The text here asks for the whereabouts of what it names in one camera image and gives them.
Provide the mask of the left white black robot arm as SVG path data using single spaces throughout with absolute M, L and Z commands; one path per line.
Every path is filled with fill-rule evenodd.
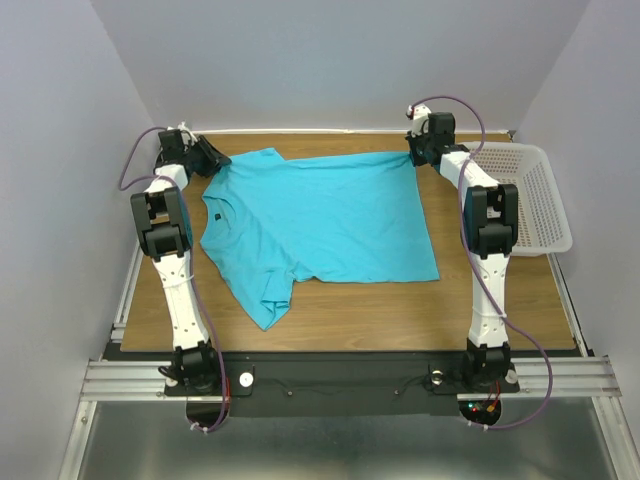
M 152 173 L 129 183 L 120 179 L 118 188 L 126 191 L 149 182 L 131 195 L 130 206 L 139 246 L 161 281 L 171 321 L 171 364 L 160 373 L 187 392 L 226 393 L 229 382 L 218 337 L 195 283 L 193 231 L 183 191 L 193 176 L 210 178 L 231 160 L 185 123 L 144 133 L 158 135 Z

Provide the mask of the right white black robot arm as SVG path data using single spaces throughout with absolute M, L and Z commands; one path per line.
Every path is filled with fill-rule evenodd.
M 503 379 L 511 365 L 504 322 L 506 273 L 518 238 L 518 189 L 500 183 L 455 138 L 451 113 L 421 104 L 408 109 L 407 132 L 414 166 L 429 165 L 457 189 L 461 241 L 472 270 L 472 320 L 460 379 L 482 390 Z

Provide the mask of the turquoise t shirt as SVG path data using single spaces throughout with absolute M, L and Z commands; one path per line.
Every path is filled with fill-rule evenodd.
M 202 194 L 200 244 L 263 331 L 290 309 L 293 287 L 439 279 L 416 171 L 404 152 L 286 160 L 235 155 Z

